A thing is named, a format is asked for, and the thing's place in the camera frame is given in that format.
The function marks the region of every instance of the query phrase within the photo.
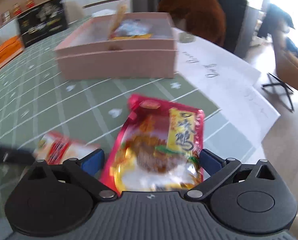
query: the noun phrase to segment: wooden floor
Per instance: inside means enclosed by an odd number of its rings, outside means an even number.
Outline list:
[[[251,48],[245,60],[262,72],[256,88],[281,114],[262,145],[268,160],[283,177],[298,201],[298,92],[295,91],[291,96],[295,108],[295,112],[291,113],[283,88],[261,89],[261,84],[269,82],[267,72],[274,73],[275,69],[272,44]]]

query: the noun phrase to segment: black poster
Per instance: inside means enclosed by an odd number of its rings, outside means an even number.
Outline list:
[[[68,28],[62,0],[49,0],[17,17],[22,41],[27,48]]]

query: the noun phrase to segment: brown cardboard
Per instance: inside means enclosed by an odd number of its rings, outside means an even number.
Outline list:
[[[149,39],[109,41],[111,17],[89,19],[54,49],[66,79],[174,77],[176,40],[167,13],[126,14],[152,26]]]

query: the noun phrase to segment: table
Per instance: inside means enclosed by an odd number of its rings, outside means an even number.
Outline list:
[[[98,143],[108,154],[129,114],[127,98],[132,93],[140,93],[203,109],[206,116],[204,147],[222,158],[235,157],[243,162],[256,152],[258,146],[248,138],[250,135],[246,136],[228,119],[225,104],[217,97],[216,101],[210,100],[210,95],[214,94],[201,86],[201,82],[207,83],[192,78],[215,74],[209,67],[196,65],[208,57],[201,51],[187,50],[193,43],[178,44],[179,72],[174,79],[63,80],[52,49],[85,20],[28,47],[0,70],[0,144],[33,150],[44,133],[56,130],[87,144]],[[194,47],[201,46],[207,54],[211,53],[207,48],[211,48],[214,57],[221,56],[224,62],[236,58],[203,39],[198,38],[195,42],[198,43]],[[217,66],[221,66],[223,62],[217,60]],[[187,65],[198,69],[188,71]],[[237,69],[244,67],[243,64],[235,65]],[[223,76],[220,68],[215,71],[220,71],[216,77]],[[251,72],[242,74],[247,87],[252,87],[251,83],[256,79]],[[23,168],[0,165],[0,239],[11,233],[4,217],[4,203],[19,181]]]

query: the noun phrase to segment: open box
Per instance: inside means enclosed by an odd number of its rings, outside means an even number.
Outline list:
[[[172,78],[176,40],[167,13],[126,13],[151,26],[149,39],[108,40],[112,16],[91,18],[55,49],[66,79]]]

